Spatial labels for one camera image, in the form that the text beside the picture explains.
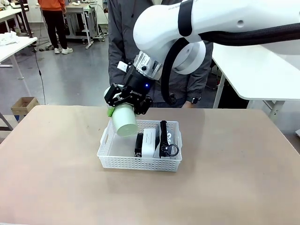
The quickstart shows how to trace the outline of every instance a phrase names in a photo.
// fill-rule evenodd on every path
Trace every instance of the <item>jeans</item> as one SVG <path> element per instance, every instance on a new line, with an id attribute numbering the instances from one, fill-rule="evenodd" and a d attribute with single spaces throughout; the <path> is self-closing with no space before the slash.
<path id="1" fill-rule="evenodd" d="M 151 105 L 151 107 L 153 107 L 153 108 L 181 108 L 185 104 L 186 100 L 187 99 L 185 97 L 177 99 L 176 103 L 173 105 L 169 105 L 166 102 L 154 102 Z"/>
<path id="2" fill-rule="evenodd" d="M 43 15 L 48 27 L 48 34 L 53 47 L 58 48 L 58 42 L 57 42 L 56 32 L 55 32 L 55 28 L 56 28 L 58 38 L 60 40 L 60 45 L 63 49 L 66 49 L 67 39 L 66 39 L 65 23 L 64 23 L 64 18 L 62 16 L 62 11 L 43 10 Z"/>

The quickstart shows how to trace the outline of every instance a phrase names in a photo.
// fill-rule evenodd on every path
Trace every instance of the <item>storage basket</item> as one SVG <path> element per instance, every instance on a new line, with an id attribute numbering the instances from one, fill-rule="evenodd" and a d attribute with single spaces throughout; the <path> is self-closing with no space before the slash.
<path id="1" fill-rule="evenodd" d="M 182 139 L 179 124 L 176 121 L 167 121 L 170 130 L 174 131 L 174 143 L 179 148 L 175 159 L 140 158 L 134 157 L 136 135 L 120 137 L 109 121 L 104 130 L 97 153 L 104 168 L 155 170 L 176 172 L 182 160 Z M 138 133 L 143 133 L 145 128 L 155 128 L 159 120 L 137 120 Z"/>

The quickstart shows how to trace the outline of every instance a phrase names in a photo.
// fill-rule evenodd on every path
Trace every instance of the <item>brown box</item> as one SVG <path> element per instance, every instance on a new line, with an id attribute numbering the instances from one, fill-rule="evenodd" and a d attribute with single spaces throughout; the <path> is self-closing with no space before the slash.
<path id="1" fill-rule="evenodd" d="M 39 105 L 36 97 L 22 97 L 11 107 L 11 111 L 19 123 L 36 105 Z"/>

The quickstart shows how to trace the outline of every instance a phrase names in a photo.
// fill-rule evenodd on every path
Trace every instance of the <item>person's hand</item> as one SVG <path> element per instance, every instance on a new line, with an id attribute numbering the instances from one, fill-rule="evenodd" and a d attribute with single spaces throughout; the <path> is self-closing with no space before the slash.
<path id="1" fill-rule="evenodd" d="M 189 101 L 186 101 L 185 104 L 182 106 L 182 108 L 191 109 L 193 108 L 193 104 Z"/>

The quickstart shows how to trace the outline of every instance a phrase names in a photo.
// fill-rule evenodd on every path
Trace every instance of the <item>wristwatch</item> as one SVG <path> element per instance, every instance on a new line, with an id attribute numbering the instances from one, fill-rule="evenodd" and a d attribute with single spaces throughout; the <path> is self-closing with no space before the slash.
<path id="1" fill-rule="evenodd" d="M 192 104 L 197 104 L 200 99 L 201 99 L 201 95 L 200 97 L 187 97 L 187 101 L 191 102 Z"/>

